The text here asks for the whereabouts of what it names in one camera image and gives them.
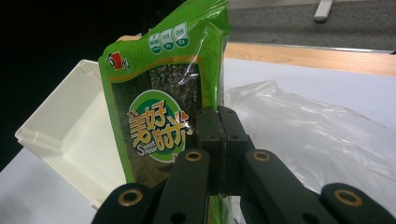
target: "clear plastic bag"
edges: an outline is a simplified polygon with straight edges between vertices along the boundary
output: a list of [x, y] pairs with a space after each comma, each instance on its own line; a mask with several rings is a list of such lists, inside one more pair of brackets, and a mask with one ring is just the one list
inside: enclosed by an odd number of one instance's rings
[[[339, 105], [282, 91], [265, 81], [225, 92], [256, 148], [274, 152], [314, 192], [342, 182], [396, 216], [396, 132]], [[233, 219], [244, 223], [238, 198]]]

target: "seaweed snack bag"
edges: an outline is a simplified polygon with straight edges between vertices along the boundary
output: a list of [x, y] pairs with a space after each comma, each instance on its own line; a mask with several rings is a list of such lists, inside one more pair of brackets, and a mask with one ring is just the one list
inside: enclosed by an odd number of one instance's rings
[[153, 188], [194, 133], [195, 111], [221, 105], [230, 26], [224, 0], [188, 0], [139, 40], [109, 45], [98, 63], [127, 182]]

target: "printed logo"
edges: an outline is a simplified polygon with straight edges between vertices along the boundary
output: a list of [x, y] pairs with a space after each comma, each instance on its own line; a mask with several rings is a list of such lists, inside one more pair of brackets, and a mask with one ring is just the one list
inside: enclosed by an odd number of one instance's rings
[[150, 155], [161, 162], [175, 162], [184, 150], [186, 134], [192, 134], [189, 115], [164, 91], [141, 93], [129, 112], [132, 145], [139, 156]]
[[155, 34], [155, 35], [151, 35], [148, 38], [148, 45], [149, 45], [149, 49], [151, 50], [151, 52], [153, 52], [154, 54], [159, 54], [161, 53], [161, 42], [160, 42], [160, 35], [159, 34]]
[[129, 68], [128, 59], [122, 58], [119, 51], [112, 54], [108, 54], [106, 62], [110, 64], [110, 66], [114, 67], [115, 70], [122, 70]]
[[175, 32], [176, 45], [179, 48], [184, 48], [187, 45], [189, 45], [190, 39], [189, 39], [189, 35], [187, 34], [186, 23], [181, 23], [180, 25], [177, 25], [174, 29], [174, 32]]
[[190, 38], [187, 32], [187, 23], [181, 23], [174, 28], [167, 29], [160, 34], [151, 35], [148, 45], [152, 53], [159, 54], [162, 49], [171, 51], [175, 45], [185, 48], [189, 45]]

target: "white surface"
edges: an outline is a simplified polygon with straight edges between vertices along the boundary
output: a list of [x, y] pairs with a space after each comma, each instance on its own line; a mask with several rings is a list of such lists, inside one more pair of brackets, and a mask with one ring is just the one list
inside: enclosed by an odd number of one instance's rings
[[90, 202], [24, 148], [0, 173], [1, 224], [91, 223]]
[[[396, 130], [393, 116], [396, 111], [396, 91], [393, 88], [396, 77], [234, 59], [225, 59], [224, 62], [225, 90], [272, 79], [284, 91], [349, 107]], [[50, 105], [45, 107], [50, 109], [50, 113], [45, 117], [39, 116], [41, 112], [33, 114], [35, 118], [23, 125], [25, 131], [31, 132], [17, 133], [22, 134], [21, 140], [25, 139], [24, 144], [30, 151], [24, 149], [0, 174], [2, 224], [90, 223], [94, 216], [90, 202], [95, 203], [92, 200], [98, 198], [92, 193], [104, 197], [113, 190], [112, 186], [118, 186], [117, 179], [123, 179], [120, 164], [112, 163], [116, 161], [117, 151], [115, 148], [111, 150], [114, 142], [110, 140], [109, 120], [103, 119], [106, 102], [101, 93], [97, 63], [83, 61], [72, 73], [75, 72], [83, 77], [82, 82], [69, 86], [66, 84], [70, 77], [67, 77], [63, 82], [65, 88], [57, 89], [63, 92], [59, 95], [61, 99], [44, 104]], [[77, 93], [92, 83], [94, 85], [86, 95]], [[101, 146], [104, 146], [103, 153], [98, 151]]]
[[321, 0], [315, 13], [315, 17], [326, 17], [329, 15], [332, 8], [332, 0]]

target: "red logo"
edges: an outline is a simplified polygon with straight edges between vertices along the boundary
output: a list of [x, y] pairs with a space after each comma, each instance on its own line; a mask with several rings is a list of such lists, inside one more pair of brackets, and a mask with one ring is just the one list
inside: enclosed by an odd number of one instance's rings
[[114, 67], [116, 70], [129, 68], [128, 59], [122, 58], [119, 51], [108, 54], [106, 62], [108, 62], [108, 64], [110, 64], [110, 66]]

